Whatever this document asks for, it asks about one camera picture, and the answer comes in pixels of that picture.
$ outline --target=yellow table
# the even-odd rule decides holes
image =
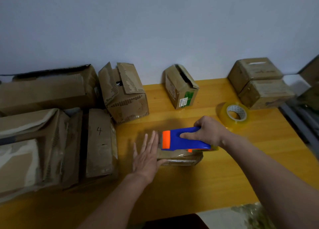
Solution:
[[[116,127],[121,179],[130,171],[132,144],[140,146],[144,133],[193,126],[203,115],[217,118],[216,106],[238,101],[225,78],[198,81],[194,105],[174,110],[163,85],[144,86],[150,115]],[[278,109],[251,111],[251,122],[238,131],[253,144],[319,188],[319,166]],[[0,206],[0,228],[75,228],[117,182],[80,191],[48,193]],[[233,205],[253,203],[257,197],[239,166],[222,149],[205,152],[196,166],[162,166],[154,182],[137,201],[130,223],[166,218]]]

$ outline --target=packing tape roll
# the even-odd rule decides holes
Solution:
[[[230,111],[237,113],[239,119],[233,118]],[[238,102],[226,102],[217,116],[221,123],[230,131],[237,130],[249,122],[248,108]]]

